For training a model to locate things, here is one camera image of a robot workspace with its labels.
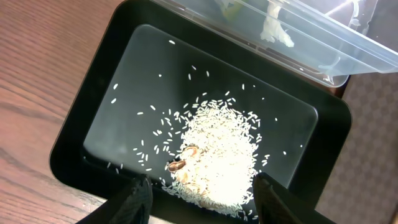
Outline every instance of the clear plastic lid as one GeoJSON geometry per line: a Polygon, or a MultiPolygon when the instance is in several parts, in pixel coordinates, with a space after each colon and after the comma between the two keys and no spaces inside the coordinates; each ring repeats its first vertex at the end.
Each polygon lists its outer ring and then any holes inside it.
{"type": "Polygon", "coordinates": [[[398,72],[398,53],[366,37],[377,0],[154,0],[318,83],[398,72]]]}

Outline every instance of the container lid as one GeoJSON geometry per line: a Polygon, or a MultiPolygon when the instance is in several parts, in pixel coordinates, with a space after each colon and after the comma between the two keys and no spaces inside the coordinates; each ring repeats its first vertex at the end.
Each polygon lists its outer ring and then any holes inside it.
{"type": "Polygon", "coordinates": [[[398,53],[366,37],[377,0],[153,1],[328,87],[398,72],[398,53]]]}

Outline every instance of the black tray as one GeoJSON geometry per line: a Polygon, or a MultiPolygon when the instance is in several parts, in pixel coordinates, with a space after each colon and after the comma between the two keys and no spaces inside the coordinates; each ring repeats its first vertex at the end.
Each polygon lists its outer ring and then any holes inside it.
{"type": "MultiPolygon", "coordinates": [[[[203,100],[218,100],[225,99],[227,91],[231,92],[228,98],[237,99],[234,108],[254,111],[261,118],[257,131],[263,140],[258,159],[263,160],[265,154],[271,158],[265,167],[256,164],[256,169],[267,172],[314,207],[351,126],[348,107],[260,56],[150,1],[126,1],[116,9],[54,145],[52,171],[67,185],[108,198],[128,178],[151,167],[153,215],[174,223],[225,223],[225,216],[157,190],[159,177],[171,181],[164,165],[172,157],[155,155],[153,146],[161,146],[167,138],[160,140],[152,131],[161,129],[165,135],[169,130],[167,124],[160,124],[160,118],[171,118],[168,109],[184,112],[182,105],[194,103],[203,92],[208,92],[203,100]],[[139,111],[144,115],[138,117],[139,111]],[[139,151],[133,151],[134,147],[149,153],[145,167],[137,163],[139,151]],[[109,161],[113,164],[107,169],[109,161]],[[118,175],[115,168],[121,163],[124,169],[119,169],[118,175]]],[[[173,126],[173,133],[182,127],[178,123],[173,126]]],[[[178,149],[179,145],[179,138],[174,138],[170,147],[178,149]]],[[[244,208],[254,210],[254,204],[244,208]]]]}

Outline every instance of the pile of rice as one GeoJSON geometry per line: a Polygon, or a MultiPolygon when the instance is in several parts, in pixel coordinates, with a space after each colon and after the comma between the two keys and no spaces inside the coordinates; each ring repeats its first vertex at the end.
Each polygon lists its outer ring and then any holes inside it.
{"type": "Polygon", "coordinates": [[[198,154],[177,155],[186,165],[171,173],[174,182],[163,189],[199,207],[238,217],[241,205],[253,199],[248,188],[257,174],[253,153],[259,141],[249,131],[255,129],[250,121],[257,119],[257,115],[249,112],[249,117],[245,117],[228,108],[228,104],[231,105],[222,100],[204,101],[200,106],[197,104],[195,115],[185,118],[188,130],[182,134],[183,144],[178,152],[196,146],[198,154]],[[179,179],[182,174],[186,175],[183,181],[179,179]]]}

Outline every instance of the wood grain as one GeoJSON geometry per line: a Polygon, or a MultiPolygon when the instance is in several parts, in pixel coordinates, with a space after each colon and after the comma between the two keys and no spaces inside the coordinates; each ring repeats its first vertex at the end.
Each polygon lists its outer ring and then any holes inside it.
{"type": "Polygon", "coordinates": [[[49,154],[120,2],[0,0],[0,223],[75,223],[103,203],[57,181],[49,154]]]}

